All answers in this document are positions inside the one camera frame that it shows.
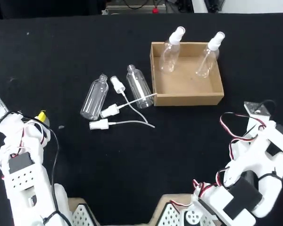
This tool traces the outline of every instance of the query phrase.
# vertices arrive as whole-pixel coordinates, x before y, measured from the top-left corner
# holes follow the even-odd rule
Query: table
[[[179,25],[183,41],[226,38],[219,68],[225,97],[218,106],[150,107],[142,110],[152,129],[116,125],[89,131],[80,116],[85,95],[101,72],[117,75],[127,88],[134,64],[150,84],[150,43],[163,41]],[[130,90],[127,94],[132,99]],[[229,161],[229,135],[218,120],[225,111],[245,113],[243,101],[277,102],[283,125],[283,14],[118,15],[0,21],[0,97],[10,110],[35,116],[47,110],[63,151],[56,182],[69,197],[84,198],[103,224],[148,222],[163,194],[192,192],[192,179],[213,182]],[[122,104],[110,85],[104,107]],[[129,108],[111,121],[139,119]],[[247,121],[226,122],[243,134]],[[3,136],[0,134],[0,146]],[[55,142],[46,147],[51,173]],[[258,226],[283,224],[283,190]],[[0,178],[0,225],[13,225]]]

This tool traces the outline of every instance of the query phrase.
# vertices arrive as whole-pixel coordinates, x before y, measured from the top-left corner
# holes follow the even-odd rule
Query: brown cardboard box
[[[224,96],[219,68],[207,78],[195,74],[198,56],[207,43],[181,42],[180,55],[172,73],[163,74],[159,59],[164,43],[151,45],[151,73],[155,106],[217,105]]]

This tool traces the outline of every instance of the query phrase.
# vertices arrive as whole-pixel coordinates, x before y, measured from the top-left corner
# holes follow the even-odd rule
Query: clear plastic bottle
[[[101,74],[88,91],[81,115],[89,120],[97,120],[108,92],[107,76]]]
[[[184,27],[178,27],[164,44],[163,52],[159,60],[159,67],[163,72],[169,73],[174,71],[180,52],[180,41],[185,33]]]
[[[135,99],[139,99],[151,94],[150,88],[142,74],[134,65],[127,67],[127,80]],[[138,108],[146,108],[153,105],[153,97],[147,97],[136,102]]]
[[[222,40],[225,38],[223,32],[218,32],[214,38],[209,41],[207,47],[204,49],[199,57],[196,75],[206,78],[209,76],[210,71],[217,64],[219,57],[219,47]]]

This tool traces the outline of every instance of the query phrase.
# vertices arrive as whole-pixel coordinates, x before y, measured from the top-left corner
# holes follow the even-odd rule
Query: bottle cap
[[[121,83],[118,78],[116,76],[112,76],[111,79],[110,79],[112,85],[113,85],[113,88],[114,90],[116,91],[116,93],[121,93],[121,91],[124,92],[125,90],[125,86],[123,85],[123,83]]]
[[[106,108],[105,110],[100,112],[100,116],[102,119],[107,118],[111,115],[116,115],[119,113],[119,109],[117,107],[116,104],[113,104],[111,106],[109,106],[108,108]]]
[[[225,34],[223,32],[217,32],[214,38],[212,38],[208,43],[208,48],[212,51],[216,51],[219,49],[222,40],[225,38]]]
[[[89,123],[90,130],[93,129],[109,129],[108,119],[101,119],[99,121],[91,121]]]
[[[185,33],[185,28],[184,27],[178,27],[176,29],[176,31],[174,31],[170,38],[169,38],[169,42],[172,44],[172,45],[178,45],[181,41],[181,38],[183,37]]]

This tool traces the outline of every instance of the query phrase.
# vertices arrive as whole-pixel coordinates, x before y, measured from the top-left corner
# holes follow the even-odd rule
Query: white spray pump
[[[219,47],[222,40],[225,38],[223,32],[218,32],[214,38],[212,38],[203,53],[200,55],[196,75],[206,78],[209,76],[212,68],[217,64],[219,57]]]
[[[174,71],[180,52],[180,41],[185,33],[184,27],[178,27],[164,44],[164,49],[159,60],[159,67],[163,72]]]

